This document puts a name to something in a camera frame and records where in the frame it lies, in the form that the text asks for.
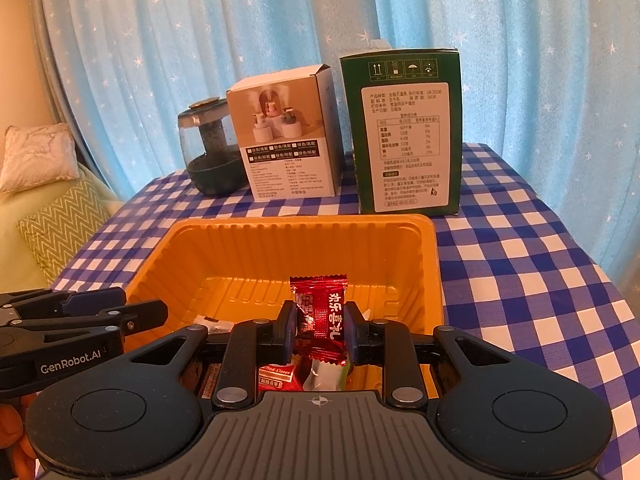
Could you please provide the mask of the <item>left hand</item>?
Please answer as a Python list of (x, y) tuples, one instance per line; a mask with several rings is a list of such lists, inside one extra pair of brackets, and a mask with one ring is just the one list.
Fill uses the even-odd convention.
[(36, 397), (32, 393), (1, 404), (1, 448), (8, 454), (12, 478), (35, 479), (37, 459), (25, 434), (24, 417)]

